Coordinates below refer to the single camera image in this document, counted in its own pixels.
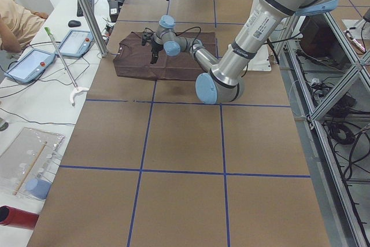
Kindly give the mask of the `dark brown t-shirt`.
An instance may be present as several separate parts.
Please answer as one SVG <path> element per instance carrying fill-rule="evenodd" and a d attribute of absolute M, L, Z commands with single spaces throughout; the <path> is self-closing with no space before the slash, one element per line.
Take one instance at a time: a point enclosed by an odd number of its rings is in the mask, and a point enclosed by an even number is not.
<path fill-rule="evenodd" d="M 151 45 L 142 45 L 142 32 L 131 32 L 119 43 L 118 55 L 113 60 L 117 76 L 144 80 L 195 81 L 204 73 L 188 53 L 170 57 L 161 51 L 151 64 Z"/>

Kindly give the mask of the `black box with label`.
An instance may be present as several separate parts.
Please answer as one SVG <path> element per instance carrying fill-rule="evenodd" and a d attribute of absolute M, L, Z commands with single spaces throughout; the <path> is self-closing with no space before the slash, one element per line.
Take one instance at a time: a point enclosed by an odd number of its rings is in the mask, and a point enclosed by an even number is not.
<path fill-rule="evenodd" d="M 119 13 L 120 13 L 120 7 L 119 2 L 116 0 L 109 0 L 109 17 L 110 21 L 115 23 L 118 19 Z"/>

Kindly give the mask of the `far blue teach pendant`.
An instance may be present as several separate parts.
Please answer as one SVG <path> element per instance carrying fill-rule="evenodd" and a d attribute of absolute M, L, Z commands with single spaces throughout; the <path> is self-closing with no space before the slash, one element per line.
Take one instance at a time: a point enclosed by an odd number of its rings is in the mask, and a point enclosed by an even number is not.
<path fill-rule="evenodd" d="M 91 46 L 94 37 L 90 31 L 70 30 L 58 46 L 66 57 L 80 58 Z"/>

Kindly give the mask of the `blue teach pendant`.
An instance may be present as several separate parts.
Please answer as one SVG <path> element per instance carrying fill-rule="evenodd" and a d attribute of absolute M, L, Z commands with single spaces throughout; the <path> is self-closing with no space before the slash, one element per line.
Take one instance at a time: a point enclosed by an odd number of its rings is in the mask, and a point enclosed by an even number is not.
<path fill-rule="evenodd" d="M 33 49 L 18 60 L 5 76 L 20 84 L 27 84 L 39 77 L 56 58 L 54 53 Z"/>
<path fill-rule="evenodd" d="M 66 57 L 80 58 L 91 46 L 94 37 L 90 31 L 70 30 L 58 46 Z"/>

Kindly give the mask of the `reacher grabber stick tool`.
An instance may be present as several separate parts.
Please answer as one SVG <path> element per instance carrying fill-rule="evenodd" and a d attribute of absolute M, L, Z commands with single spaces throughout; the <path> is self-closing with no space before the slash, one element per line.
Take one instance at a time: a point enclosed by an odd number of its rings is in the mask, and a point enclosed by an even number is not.
<path fill-rule="evenodd" d="M 55 50 L 57 52 L 59 58 L 62 61 L 62 64 L 63 64 L 63 66 L 64 66 L 64 68 L 65 68 L 65 70 L 66 70 L 66 72 L 67 72 L 67 74 L 68 74 L 68 76 L 69 76 L 69 78 L 70 78 L 73 86 L 74 86 L 74 89 L 72 90 L 72 92 L 69 95 L 69 101 L 70 101 L 70 103 L 71 103 L 72 106 L 75 106 L 75 97 L 78 94 L 80 94 L 80 93 L 88 92 L 89 88 L 82 87 L 82 86 L 79 86 L 77 84 L 75 78 L 73 77 L 71 71 L 69 70 L 69 67 L 68 67 L 68 65 L 67 65 L 67 63 L 66 63 L 63 55 L 61 54 L 61 52 L 60 52 L 60 50 L 59 50 L 59 48 L 57 46 L 56 40 L 55 40 L 53 34 L 51 33 L 50 28 L 49 27 L 44 27 L 44 29 L 45 29 L 46 33 L 48 34 L 48 36 L 49 36 L 49 38 L 50 38 L 50 40 L 51 40 L 51 42 L 52 42 L 52 44 L 53 44 L 53 46 L 54 46 L 54 48 L 55 48 Z"/>

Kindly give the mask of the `black computer mouse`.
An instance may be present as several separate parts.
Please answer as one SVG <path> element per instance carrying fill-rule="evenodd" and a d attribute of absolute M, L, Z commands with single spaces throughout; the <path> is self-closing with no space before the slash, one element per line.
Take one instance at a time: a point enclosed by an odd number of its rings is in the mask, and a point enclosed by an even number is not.
<path fill-rule="evenodd" d="M 81 22 L 78 20 L 70 20 L 68 22 L 68 27 L 70 28 L 79 27 L 79 26 L 81 26 Z"/>

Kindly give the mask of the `near blue teach pendant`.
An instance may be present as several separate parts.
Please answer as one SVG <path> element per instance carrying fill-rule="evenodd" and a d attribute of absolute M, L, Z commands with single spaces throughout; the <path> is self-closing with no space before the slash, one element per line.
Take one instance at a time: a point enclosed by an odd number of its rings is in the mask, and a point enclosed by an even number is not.
<path fill-rule="evenodd" d="M 56 58 L 54 53 L 33 49 L 18 60 L 5 76 L 20 84 L 27 84 L 39 77 Z"/>

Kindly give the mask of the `person in beige shirt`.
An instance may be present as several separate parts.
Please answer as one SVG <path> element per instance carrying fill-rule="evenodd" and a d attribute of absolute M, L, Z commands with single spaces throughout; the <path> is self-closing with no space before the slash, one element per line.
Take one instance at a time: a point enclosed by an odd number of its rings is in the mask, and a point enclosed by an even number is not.
<path fill-rule="evenodd" d="M 1 0 L 1 50 L 21 53 L 48 17 L 47 13 L 25 8 L 15 0 Z"/>

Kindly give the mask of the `wooden dowel stick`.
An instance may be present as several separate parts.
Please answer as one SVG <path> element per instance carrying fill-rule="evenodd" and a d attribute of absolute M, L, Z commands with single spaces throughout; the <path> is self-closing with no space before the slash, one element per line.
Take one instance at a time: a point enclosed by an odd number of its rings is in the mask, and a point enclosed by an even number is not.
<path fill-rule="evenodd" d="M 35 163 L 37 162 L 38 158 L 40 157 L 40 155 L 42 154 L 44 148 L 46 147 L 47 145 L 47 141 L 44 141 L 43 144 L 42 144 L 42 147 L 41 149 L 38 151 L 38 153 L 35 155 L 33 161 L 29 164 L 29 167 L 27 168 L 27 170 L 25 171 L 24 173 L 24 176 L 21 178 L 19 184 L 17 185 L 17 187 L 13 190 L 13 195 L 16 196 L 17 193 L 19 192 L 19 190 L 21 189 L 23 183 L 25 182 L 26 178 L 28 177 L 29 173 L 31 172 L 32 168 L 34 167 Z"/>

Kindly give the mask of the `clear plastic bag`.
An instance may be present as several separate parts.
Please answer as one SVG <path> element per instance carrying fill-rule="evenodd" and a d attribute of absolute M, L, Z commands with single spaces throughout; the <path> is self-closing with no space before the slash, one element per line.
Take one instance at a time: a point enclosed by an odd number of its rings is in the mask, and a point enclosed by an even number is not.
<path fill-rule="evenodd" d="M 64 142 L 64 139 L 65 136 L 62 134 L 33 128 L 23 128 L 14 141 L 1 154 L 1 192 L 12 195 L 13 190 L 24 176 L 29 164 L 41 149 L 43 142 L 47 141 L 42 154 L 16 195 L 41 200 L 29 193 L 25 185 L 32 178 L 43 179 L 52 184 L 62 160 L 59 148 Z"/>

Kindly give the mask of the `blue plastic cup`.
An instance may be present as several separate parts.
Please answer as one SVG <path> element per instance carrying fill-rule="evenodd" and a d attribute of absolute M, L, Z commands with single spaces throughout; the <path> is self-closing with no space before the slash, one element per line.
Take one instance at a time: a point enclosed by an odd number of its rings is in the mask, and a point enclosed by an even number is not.
<path fill-rule="evenodd" d="M 45 200 L 51 188 L 51 183 L 43 179 L 32 178 L 26 183 L 25 188 L 34 197 Z"/>

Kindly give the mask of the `red cylinder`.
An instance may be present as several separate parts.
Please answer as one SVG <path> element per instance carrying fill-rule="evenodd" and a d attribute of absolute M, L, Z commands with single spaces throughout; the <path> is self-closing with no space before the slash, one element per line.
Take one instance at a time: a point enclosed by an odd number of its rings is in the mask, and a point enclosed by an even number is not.
<path fill-rule="evenodd" d="M 38 218 L 39 215 L 32 212 L 6 205 L 1 207 L 1 226 L 33 230 Z"/>

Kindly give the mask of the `aluminium frame post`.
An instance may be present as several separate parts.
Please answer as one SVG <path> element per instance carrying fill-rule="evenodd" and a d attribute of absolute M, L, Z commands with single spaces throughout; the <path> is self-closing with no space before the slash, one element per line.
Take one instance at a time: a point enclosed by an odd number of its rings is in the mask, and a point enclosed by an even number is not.
<path fill-rule="evenodd" d="M 106 48 L 106 44 L 103 40 L 102 34 L 100 32 L 98 23 L 95 19 L 94 12 L 88 2 L 88 0 L 77 0 L 78 3 L 80 3 L 80 6 L 82 7 L 82 11 L 84 14 L 84 17 L 86 19 L 86 22 L 90 28 L 90 31 L 94 37 L 95 43 L 98 46 L 99 52 L 102 57 L 106 57 L 108 54 L 108 50 Z"/>

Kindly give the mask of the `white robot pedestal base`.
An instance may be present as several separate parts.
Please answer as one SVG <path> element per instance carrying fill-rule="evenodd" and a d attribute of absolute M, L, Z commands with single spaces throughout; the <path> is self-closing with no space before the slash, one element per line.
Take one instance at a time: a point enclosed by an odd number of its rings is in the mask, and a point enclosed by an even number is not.
<path fill-rule="evenodd" d="M 271 71 L 271 64 L 269 61 L 268 46 L 263 45 L 257 52 L 256 56 L 250 60 L 247 66 L 243 69 L 244 71 Z"/>

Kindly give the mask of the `aluminium truss frame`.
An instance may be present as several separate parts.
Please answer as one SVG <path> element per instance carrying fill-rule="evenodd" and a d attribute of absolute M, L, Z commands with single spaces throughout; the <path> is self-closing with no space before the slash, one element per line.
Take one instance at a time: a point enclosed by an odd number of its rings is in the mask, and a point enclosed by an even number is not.
<path fill-rule="evenodd" d="M 284 19 L 274 55 L 332 246 L 369 245 L 369 9 Z"/>

